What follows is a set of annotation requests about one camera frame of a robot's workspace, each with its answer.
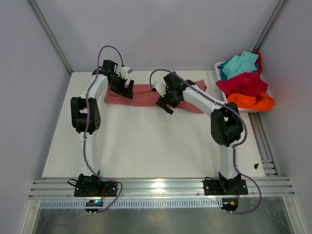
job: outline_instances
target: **crimson cloth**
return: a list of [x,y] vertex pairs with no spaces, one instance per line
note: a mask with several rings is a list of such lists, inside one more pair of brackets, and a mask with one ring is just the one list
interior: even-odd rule
[[[195,84],[201,90],[206,91],[207,86],[205,85],[204,80],[196,81]],[[115,94],[107,89],[104,102],[127,106],[156,106],[159,97],[159,93],[153,92],[149,84],[135,84],[133,86],[133,99],[124,98],[123,96]],[[183,108],[197,114],[203,113],[200,109],[186,101],[180,102],[178,108]]]
[[219,80],[216,84],[226,97],[231,94],[258,97],[268,89],[268,84],[260,79],[257,72],[244,72],[226,81]]

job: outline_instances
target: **black mounting plate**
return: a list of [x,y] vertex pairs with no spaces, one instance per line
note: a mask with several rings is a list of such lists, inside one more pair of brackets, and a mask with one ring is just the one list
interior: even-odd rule
[[116,197],[117,196],[117,183],[113,183],[110,181],[101,181],[100,190],[92,189],[91,187],[79,186],[76,184],[75,186],[75,197],[93,197],[99,196],[101,197],[103,194],[103,189],[105,189],[105,197]]
[[[219,180],[218,179],[210,179],[205,178],[203,181],[204,185],[204,192],[206,196],[209,195],[236,195],[235,192],[233,193],[224,193],[224,191],[219,186]],[[246,181],[241,179],[237,185],[239,195],[247,195],[248,189],[246,185]]]

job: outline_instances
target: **pile of cloth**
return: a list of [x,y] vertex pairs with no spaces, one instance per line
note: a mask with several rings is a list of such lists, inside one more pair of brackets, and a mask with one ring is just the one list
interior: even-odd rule
[[260,79],[260,53],[244,51],[241,56],[235,55],[218,68],[221,80],[216,84],[228,102],[235,102],[240,108],[259,111],[268,111],[274,106],[274,99],[265,93],[268,84]]

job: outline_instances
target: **white panel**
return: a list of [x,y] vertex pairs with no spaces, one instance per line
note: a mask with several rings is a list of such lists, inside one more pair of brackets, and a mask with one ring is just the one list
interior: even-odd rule
[[[99,49],[129,66],[213,69],[252,50],[277,0],[37,0],[74,71],[91,71]],[[106,52],[116,62],[116,53]]]
[[41,176],[69,74],[25,0],[0,7],[0,229],[15,234]]
[[[136,84],[148,83],[151,72],[133,72]],[[221,98],[212,71],[177,72],[185,79],[204,79],[207,93]],[[166,73],[158,72],[153,81]],[[77,177],[83,164],[79,135],[71,123],[70,99],[78,97],[91,80],[91,73],[74,72],[52,141],[44,177]],[[101,126],[97,133],[97,156],[101,174],[107,177],[217,177],[220,170],[219,145],[210,133],[210,119],[175,109],[173,115],[159,107],[133,107],[103,102],[98,107]],[[238,166],[242,173],[264,176],[260,155],[247,113],[241,114],[249,131],[247,141],[238,147]]]
[[289,1],[261,49],[276,105],[262,113],[280,175],[290,177],[312,220],[312,1]]

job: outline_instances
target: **purple cable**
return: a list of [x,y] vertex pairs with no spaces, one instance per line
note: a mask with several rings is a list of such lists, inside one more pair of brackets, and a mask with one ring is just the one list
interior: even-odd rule
[[[87,165],[88,169],[92,172],[92,174],[94,174],[95,176],[97,176],[97,177],[100,178],[100,179],[104,179],[104,180],[107,180],[107,181],[110,181],[110,182],[119,184],[119,185],[120,185],[120,190],[119,190],[117,196],[115,197],[115,199],[114,199],[107,207],[105,207],[105,208],[103,208],[102,210],[100,210],[99,212],[97,212],[97,214],[100,214],[100,213],[102,213],[102,212],[108,210],[108,209],[116,202],[116,200],[119,198],[119,196],[120,196],[120,194],[121,194],[121,192],[122,192],[122,188],[123,188],[122,183],[121,183],[120,181],[113,180],[113,179],[106,178],[106,177],[102,177],[102,176],[98,175],[98,174],[92,169],[92,167],[90,166],[90,164],[89,164],[89,162],[88,162],[88,160],[87,160],[87,156],[86,156],[86,134],[87,134],[87,131],[88,131],[88,129],[89,129],[89,123],[90,123],[90,106],[89,106],[89,102],[88,102],[88,96],[89,96],[89,92],[90,92],[91,88],[93,87],[93,85],[95,84],[96,80],[98,79],[99,59],[100,59],[101,53],[102,53],[103,49],[105,49],[105,48],[107,48],[107,47],[113,48],[114,50],[117,51],[117,53],[118,53],[119,56],[120,56],[120,60],[121,60],[121,64],[122,64],[121,66],[124,66],[124,65],[123,65],[122,56],[121,56],[121,54],[120,54],[120,52],[119,52],[119,50],[118,50],[117,48],[115,48],[115,47],[113,47],[113,46],[111,46],[111,45],[105,45],[105,46],[103,46],[103,47],[100,49],[100,51],[99,51],[99,53],[98,53],[98,56],[97,56],[97,73],[96,73],[96,77],[95,77],[94,81],[90,84],[89,88],[87,89],[87,93],[86,93],[87,122],[86,122],[86,129],[84,130],[84,133],[83,133],[83,159],[84,159],[84,162],[85,162],[85,164]],[[68,224],[71,224],[72,222],[74,222],[74,221],[80,219],[81,217],[83,217],[84,215],[85,215],[85,214],[82,214],[82,215],[80,215],[80,216],[78,216],[78,217],[74,218],[73,220],[71,220],[71,221],[69,221],[69,222],[66,222],[66,223],[52,223],[52,222],[49,222],[49,221],[48,221],[48,218],[46,218],[46,220],[44,221],[42,227],[41,227],[40,230],[39,230],[39,234],[42,233],[43,227],[45,226],[45,224],[46,224],[47,222],[50,223],[50,224],[52,224],[52,225],[54,225],[54,226],[62,227],[62,226],[67,226]]]
[[212,98],[210,98],[210,97],[204,95],[202,92],[198,92],[196,88],[194,88],[193,86],[191,86],[188,82],[186,82],[186,81],[185,81],[182,77],[180,77],[178,74],[176,74],[176,73],[174,73],[174,72],[172,72],[172,71],[169,71],[169,70],[167,70],[167,69],[161,69],[161,68],[160,68],[160,69],[154,70],[154,71],[151,73],[151,75],[150,75],[150,86],[151,86],[151,89],[153,88],[153,86],[152,86],[152,76],[153,76],[153,74],[154,74],[155,72],[157,72],[157,71],[168,72],[168,73],[170,73],[170,74],[176,76],[176,77],[179,78],[184,84],[186,84],[188,87],[190,87],[191,89],[193,89],[194,91],[196,91],[198,94],[200,94],[201,96],[203,96],[203,97],[206,98],[207,100],[212,101],[213,103],[215,103],[215,104],[217,104],[217,105],[219,105],[219,106],[222,106],[222,107],[228,109],[229,111],[231,111],[233,114],[235,114],[235,115],[240,119],[240,121],[241,121],[242,124],[243,124],[244,130],[245,130],[245,135],[244,135],[244,138],[242,139],[241,142],[239,142],[239,143],[237,143],[237,144],[235,144],[235,145],[232,146],[232,148],[233,148],[233,165],[234,165],[234,168],[235,168],[235,170],[237,171],[237,173],[239,173],[240,175],[242,175],[242,176],[246,177],[247,179],[251,180],[251,181],[255,184],[255,186],[257,187],[257,189],[258,189],[258,191],[259,191],[259,202],[258,202],[258,204],[257,204],[253,209],[251,209],[250,211],[246,211],[246,212],[232,212],[232,214],[236,214],[236,215],[245,215],[245,214],[249,214],[249,213],[252,213],[252,212],[254,212],[255,210],[257,210],[257,209],[260,207],[261,202],[262,202],[262,193],[261,193],[260,187],[259,187],[259,185],[255,182],[254,179],[252,179],[251,177],[249,177],[249,176],[247,176],[247,175],[242,174],[242,173],[238,170],[237,164],[236,164],[236,147],[239,146],[239,145],[241,145],[241,144],[243,144],[243,143],[246,141],[246,139],[247,139],[247,126],[246,126],[246,123],[245,123],[245,121],[243,120],[243,118],[239,115],[239,113],[237,113],[237,112],[236,112],[235,110],[233,110],[232,108],[230,108],[230,107],[228,107],[228,106],[226,106],[226,105],[224,105],[224,104],[222,104],[222,103],[219,103],[219,102],[213,100]]

